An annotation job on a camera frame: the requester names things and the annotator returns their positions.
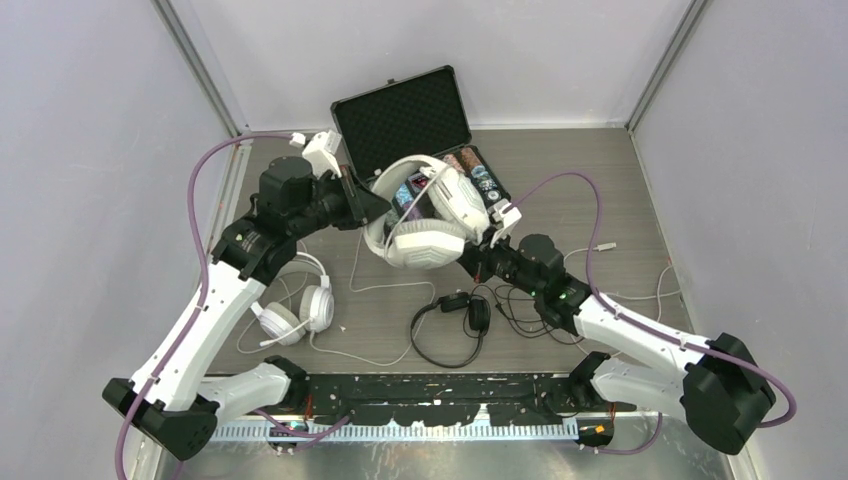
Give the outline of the large white gaming headphones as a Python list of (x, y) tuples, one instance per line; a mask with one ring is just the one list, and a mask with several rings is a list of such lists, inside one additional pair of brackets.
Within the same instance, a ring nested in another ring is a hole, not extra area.
[(427, 155), (390, 165), (371, 191), (389, 211), (363, 229), (369, 250), (396, 268), (429, 270), (459, 259), (490, 227), (481, 194), (466, 174)]

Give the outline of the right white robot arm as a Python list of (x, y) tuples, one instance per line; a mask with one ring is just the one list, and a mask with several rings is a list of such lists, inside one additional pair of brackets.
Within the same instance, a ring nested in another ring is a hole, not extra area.
[(603, 343), (631, 357), (593, 351), (565, 382), (568, 399), (584, 410), (603, 403), (646, 407), (683, 421), (713, 449), (738, 454), (776, 403), (747, 346), (723, 333), (690, 335), (629, 310), (565, 268), (546, 235), (518, 247), (500, 240), (467, 245), (458, 260), (476, 281), (492, 277), (528, 294), (547, 325)]

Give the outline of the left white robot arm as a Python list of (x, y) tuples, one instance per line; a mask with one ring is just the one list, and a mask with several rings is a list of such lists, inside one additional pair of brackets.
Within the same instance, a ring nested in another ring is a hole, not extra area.
[(303, 158), (276, 159), (261, 174), (249, 213), (225, 228), (204, 260), (198, 291), (166, 339), (132, 377), (110, 379), (103, 399), (179, 461), (197, 455), (218, 426), (256, 409), (298, 412), (307, 374), (278, 355), (207, 387), (201, 382), (239, 319), (293, 261), (299, 240), (327, 227), (356, 229), (389, 209), (347, 168), (317, 176)]

